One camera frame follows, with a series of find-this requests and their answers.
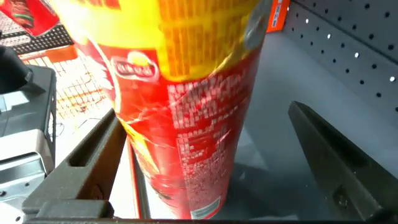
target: black handle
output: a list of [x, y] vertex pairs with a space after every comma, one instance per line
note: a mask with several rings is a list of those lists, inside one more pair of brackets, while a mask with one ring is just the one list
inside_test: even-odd
[[12, 48], [0, 45], [0, 94], [26, 85], [30, 72]]

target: brand logo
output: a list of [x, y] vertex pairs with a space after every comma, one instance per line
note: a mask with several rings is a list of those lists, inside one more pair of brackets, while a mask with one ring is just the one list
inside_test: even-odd
[[156, 82], [159, 79], [158, 66], [142, 52], [130, 52], [127, 59], [113, 57], [111, 63], [122, 78], [146, 82]]

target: gray shelf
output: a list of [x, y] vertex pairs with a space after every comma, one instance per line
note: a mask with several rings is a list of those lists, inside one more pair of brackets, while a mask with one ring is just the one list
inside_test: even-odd
[[294, 100], [309, 105], [398, 175], [395, 126], [285, 33], [269, 34], [239, 141], [229, 201], [215, 218], [338, 218], [330, 213], [327, 198], [316, 186], [287, 114]]

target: barcode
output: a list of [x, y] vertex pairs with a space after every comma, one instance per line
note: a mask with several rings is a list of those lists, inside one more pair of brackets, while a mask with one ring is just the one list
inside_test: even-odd
[[211, 203], [203, 208], [199, 208], [197, 210], [191, 211], [192, 219], [202, 219], [202, 218], [205, 218], [208, 215], [210, 215], [220, 205], [220, 198], [221, 197], [218, 197], [218, 199], [216, 199], [213, 203]]

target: yellow label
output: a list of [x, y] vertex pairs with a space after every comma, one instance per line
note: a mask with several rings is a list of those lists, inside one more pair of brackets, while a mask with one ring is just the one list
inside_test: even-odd
[[56, 0], [52, 5], [80, 44], [86, 42], [83, 30], [99, 45], [154, 49], [162, 76], [184, 82], [204, 78], [245, 56], [244, 30], [258, 2]]

